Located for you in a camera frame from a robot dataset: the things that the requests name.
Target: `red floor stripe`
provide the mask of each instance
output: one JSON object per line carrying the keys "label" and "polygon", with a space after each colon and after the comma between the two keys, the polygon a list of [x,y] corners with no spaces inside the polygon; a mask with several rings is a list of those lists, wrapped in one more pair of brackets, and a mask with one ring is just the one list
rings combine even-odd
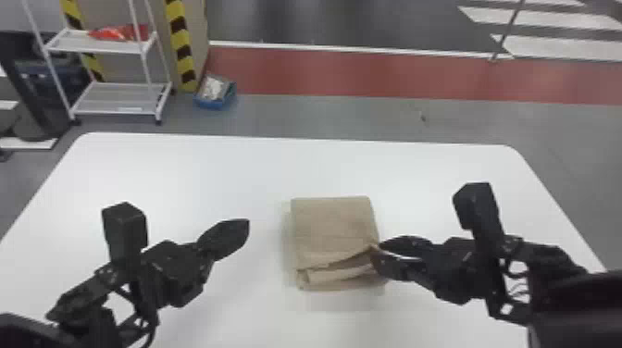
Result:
{"label": "red floor stripe", "polygon": [[241,93],[622,105],[622,64],[210,47]]}

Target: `white shelving unit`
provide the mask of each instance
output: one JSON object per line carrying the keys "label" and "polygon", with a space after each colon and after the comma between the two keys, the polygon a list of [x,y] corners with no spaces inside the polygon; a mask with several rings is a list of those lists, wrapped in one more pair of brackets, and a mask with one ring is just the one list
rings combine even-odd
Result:
{"label": "white shelving unit", "polygon": [[[45,61],[50,68],[58,93],[68,111],[72,123],[79,124],[77,115],[152,115],[155,123],[162,124],[162,109],[172,92],[172,82],[168,72],[168,65],[164,56],[162,43],[157,36],[157,31],[152,31],[146,41],[103,41],[96,40],[88,35],[87,31],[77,31],[69,28],[63,29],[48,43],[44,43],[34,17],[28,4],[28,0],[21,0],[28,21],[32,25],[37,42],[44,53]],[[154,14],[149,0],[144,0],[144,6],[149,17],[150,27],[155,28]],[[131,22],[134,27],[136,38],[140,38],[139,23],[136,17],[134,0],[128,0]],[[167,82],[153,83],[147,55],[153,46],[157,45],[162,66],[164,67]],[[78,100],[71,105],[67,95],[60,84],[60,79],[52,64],[51,52],[74,52],[110,55],[136,55],[143,63],[145,83],[110,83],[98,82],[92,72],[87,69],[91,77],[91,83],[82,92]]]}

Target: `red object on shelf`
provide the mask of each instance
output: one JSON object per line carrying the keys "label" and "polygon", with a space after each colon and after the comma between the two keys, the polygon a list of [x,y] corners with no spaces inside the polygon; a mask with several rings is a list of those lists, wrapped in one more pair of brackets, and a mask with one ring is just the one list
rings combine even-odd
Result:
{"label": "red object on shelf", "polygon": [[[138,25],[138,33],[141,35],[141,41],[147,41],[149,39],[149,27],[146,24]],[[89,31],[89,36],[104,41],[137,41],[133,24],[95,29]]]}

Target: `cart wheel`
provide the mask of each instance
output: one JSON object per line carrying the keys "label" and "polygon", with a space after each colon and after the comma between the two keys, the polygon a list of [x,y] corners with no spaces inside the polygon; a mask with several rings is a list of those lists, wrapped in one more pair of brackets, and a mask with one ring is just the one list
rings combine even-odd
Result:
{"label": "cart wheel", "polygon": [[12,152],[0,149],[0,163],[8,161],[11,155],[13,155]]}

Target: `folded towel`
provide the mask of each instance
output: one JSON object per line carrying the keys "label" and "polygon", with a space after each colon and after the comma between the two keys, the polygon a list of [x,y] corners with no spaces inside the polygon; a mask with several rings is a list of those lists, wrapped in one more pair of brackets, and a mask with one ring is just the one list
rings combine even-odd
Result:
{"label": "folded towel", "polygon": [[343,290],[384,283],[369,261],[379,242],[367,197],[292,199],[297,283],[306,290]]}

